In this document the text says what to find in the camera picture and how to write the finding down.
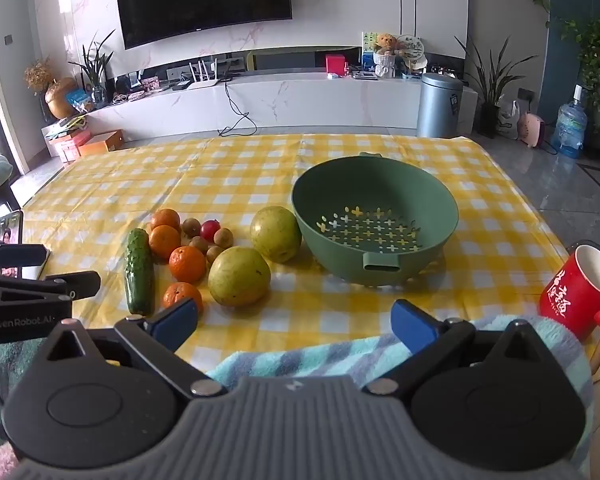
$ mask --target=tangerine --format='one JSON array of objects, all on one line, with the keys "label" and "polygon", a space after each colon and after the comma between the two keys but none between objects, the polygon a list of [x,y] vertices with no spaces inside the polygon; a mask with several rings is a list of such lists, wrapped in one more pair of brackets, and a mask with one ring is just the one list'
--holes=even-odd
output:
[{"label": "tangerine", "polygon": [[178,247],[169,257],[169,270],[179,282],[196,282],[205,275],[205,255],[196,247]]},{"label": "tangerine", "polygon": [[151,217],[151,229],[158,225],[169,225],[180,232],[180,215],[173,209],[158,209]]},{"label": "tangerine", "polygon": [[202,294],[200,294],[200,291],[190,283],[171,283],[162,297],[162,304],[165,308],[167,308],[168,306],[176,304],[185,298],[191,298],[196,302],[196,306],[198,307],[198,318],[200,318],[204,310],[204,305],[202,304]]},{"label": "tangerine", "polygon": [[180,247],[180,233],[170,225],[158,225],[149,234],[149,247],[153,254],[168,260],[171,253]]}]

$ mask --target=silver trash can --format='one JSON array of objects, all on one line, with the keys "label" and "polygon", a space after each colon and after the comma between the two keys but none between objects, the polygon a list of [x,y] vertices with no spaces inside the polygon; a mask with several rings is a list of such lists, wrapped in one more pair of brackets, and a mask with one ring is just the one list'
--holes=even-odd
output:
[{"label": "silver trash can", "polygon": [[456,136],[462,81],[440,74],[422,74],[420,108],[418,110],[418,137]]}]

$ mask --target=white marble tv stand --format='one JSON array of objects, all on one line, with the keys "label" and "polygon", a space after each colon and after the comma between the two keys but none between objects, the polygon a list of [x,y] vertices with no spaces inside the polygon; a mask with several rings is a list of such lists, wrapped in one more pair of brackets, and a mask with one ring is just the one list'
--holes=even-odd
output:
[{"label": "white marble tv stand", "polygon": [[[325,73],[240,76],[228,83],[241,111],[259,126],[387,126],[415,128],[420,82],[391,79],[366,81],[327,79]],[[458,134],[468,135],[477,94],[465,87]],[[215,132],[238,120],[230,108],[224,83],[209,88],[166,90],[134,102],[89,114],[96,135],[121,128],[126,140]],[[238,127],[250,123],[242,120]]]}]

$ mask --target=water bottle jug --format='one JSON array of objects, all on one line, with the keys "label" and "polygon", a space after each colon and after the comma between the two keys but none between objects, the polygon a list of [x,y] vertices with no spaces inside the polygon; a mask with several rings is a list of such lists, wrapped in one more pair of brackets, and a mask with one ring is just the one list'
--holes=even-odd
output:
[{"label": "water bottle jug", "polygon": [[573,101],[560,107],[552,145],[559,152],[578,158],[586,128],[587,114],[582,106],[582,86],[576,85]]}]

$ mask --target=red fruit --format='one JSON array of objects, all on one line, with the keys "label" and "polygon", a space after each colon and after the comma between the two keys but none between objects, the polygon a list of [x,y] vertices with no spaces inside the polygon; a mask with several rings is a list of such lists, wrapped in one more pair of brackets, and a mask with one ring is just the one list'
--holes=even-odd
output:
[{"label": "red fruit", "polygon": [[202,236],[207,242],[212,244],[214,242],[214,234],[220,229],[220,222],[218,220],[207,220],[202,224],[200,228],[200,236]]}]

